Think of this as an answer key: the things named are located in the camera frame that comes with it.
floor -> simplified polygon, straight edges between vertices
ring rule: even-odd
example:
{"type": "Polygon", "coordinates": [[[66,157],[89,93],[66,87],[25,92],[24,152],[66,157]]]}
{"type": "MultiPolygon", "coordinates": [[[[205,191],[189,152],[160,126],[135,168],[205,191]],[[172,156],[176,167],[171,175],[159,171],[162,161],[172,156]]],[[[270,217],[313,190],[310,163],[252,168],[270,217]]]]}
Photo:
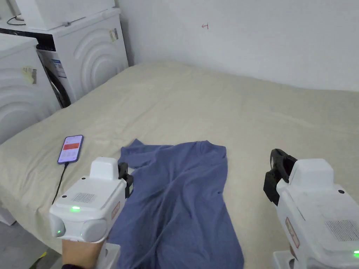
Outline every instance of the floor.
{"type": "Polygon", "coordinates": [[[11,226],[0,222],[1,268],[11,269],[58,269],[61,268],[60,254],[49,249],[17,222],[11,226]],[[47,253],[36,265],[38,258],[47,253]]]}

mattress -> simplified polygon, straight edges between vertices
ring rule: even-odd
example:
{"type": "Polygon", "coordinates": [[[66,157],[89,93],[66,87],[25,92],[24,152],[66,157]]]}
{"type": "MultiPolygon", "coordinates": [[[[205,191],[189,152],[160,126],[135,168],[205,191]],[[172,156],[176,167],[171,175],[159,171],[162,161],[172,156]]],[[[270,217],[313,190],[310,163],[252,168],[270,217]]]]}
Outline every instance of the mattress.
{"type": "Polygon", "coordinates": [[[271,150],[325,158],[336,183],[359,202],[358,104],[355,92],[299,89],[180,63],[141,64],[3,143],[1,201],[26,230],[60,252],[48,210],[66,136],[84,135],[84,143],[60,193],[88,175],[96,157],[119,158],[135,138],[155,145],[209,140],[227,147],[223,195],[245,267],[271,268],[272,252],[289,247],[263,192],[271,150]]]}

sticker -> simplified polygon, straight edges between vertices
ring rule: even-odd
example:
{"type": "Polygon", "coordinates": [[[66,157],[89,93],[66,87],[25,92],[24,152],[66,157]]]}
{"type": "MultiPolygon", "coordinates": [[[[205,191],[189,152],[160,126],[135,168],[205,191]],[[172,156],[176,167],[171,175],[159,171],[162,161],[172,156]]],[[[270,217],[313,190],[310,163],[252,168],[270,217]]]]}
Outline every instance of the sticker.
{"type": "Polygon", "coordinates": [[[64,79],[66,79],[67,76],[66,76],[66,73],[65,73],[64,68],[62,67],[62,64],[61,64],[60,60],[51,59],[51,61],[52,61],[53,64],[55,65],[55,69],[56,69],[57,75],[58,75],[59,77],[62,77],[62,78],[64,78],[64,79]]]}
{"type": "Polygon", "coordinates": [[[111,37],[112,42],[115,42],[116,40],[118,40],[117,28],[110,30],[110,37],[111,37]]]}
{"type": "Polygon", "coordinates": [[[119,209],[120,209],[120,202],[118,202],[117,206],[115,206],[115,208],[112,211],[112,219],[116,216],[119,209]]]}
{"type": "Polygon", "coordinates": [[[31,84],[36,84],[37,80],[37,69],[32,68],[31,66],[25,66],[21,70],[22,74],[27,81],[31,84]]]}
{"type": "Polygon", "coordinates": [[[292,224],[290,223],[289,218],[286,218],[286,219],[285,219],[285,225],[287,226],[287,229],[288,229],[288,231],[289,231],[290,236],[291,236],[292,239],[293,239],[293,242],[294,242],[295,246],[296,246],[297,248],[299,248],[300,242],[299,242],[299,239],[298,239],[298,237],[297,237],[297,234],[295,233],[295,231],[294,231],[294,229],[293,229],[292,224]]]}

label on washing machine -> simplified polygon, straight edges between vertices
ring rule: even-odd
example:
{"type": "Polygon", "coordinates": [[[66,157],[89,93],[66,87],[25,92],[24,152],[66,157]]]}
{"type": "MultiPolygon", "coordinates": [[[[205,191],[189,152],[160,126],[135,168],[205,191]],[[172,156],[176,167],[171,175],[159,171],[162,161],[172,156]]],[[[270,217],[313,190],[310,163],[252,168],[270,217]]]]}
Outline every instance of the label on washing machine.
{"type": "Polygon", "coordinates": [[[110,37],[111,37],[112,42],[115,42],[116,40],[118,40],[117,28],[110,30],[110,37]]]}
{"type": "Polygon", "coordinates": [[[31,66],[25,66],[22,68],[21,71],[26,80],[29,81],[29,83],[36,84],[37,69],[32,68],[31,66]]]}
{"type": "Polygon", "coordinates": [[[52,61],[53,64],[55,65],[55,69],[56,69],[57,75],[58,75],[59,77],[63,77],[64,79],[66,79],[67,76],[66,76],[66,73],[65,73],[64,68],[62,67],[62,64],[61,64],[60,60],[51,59],[51,61],[52,61]]]}

charging cable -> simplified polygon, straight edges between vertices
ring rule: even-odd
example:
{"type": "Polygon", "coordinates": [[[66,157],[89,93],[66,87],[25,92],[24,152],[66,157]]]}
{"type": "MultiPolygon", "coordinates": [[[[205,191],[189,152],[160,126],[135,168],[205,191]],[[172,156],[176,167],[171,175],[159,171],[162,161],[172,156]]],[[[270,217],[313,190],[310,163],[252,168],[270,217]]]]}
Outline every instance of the charging cable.
{"type": "Polygon", "coordinates": [[[19,24],[17,24],[17,23],[11,23],[10,21],[12,21],[13,19],[15,19],[15,20],[17,20],[17,21],[20,21],[20,22],[23,22],[23,21],[24,21],[23,19],[19,19],[18,16],[15,16],[15,17],[10,18],[6,23],[7,23],[8,25],[15,25],[15,26],[26,25],[26,23],[19,23],[19,24]]]}
{"type": "Polygon", "coordinates": [[[54,197],[53,200],[52,200],[52,204],[55,202],[56,197],[57,197],[57,194],[59,193],[59,189],[60,189],[60,185],[61,185],[61,182],[62,182],[62,178],[64,177],[64,173],[65,173],[65,170],[66,170],[66,168],[67,168],[68,165],[69,165],[69,162],[65,162],[64,170],[62,171],[62,175],[61,175],[61,178],[60,178],[60,182],[59,182],[59,185],[57,186],[57,191],[56,191],[55,197],[54,197]]]}

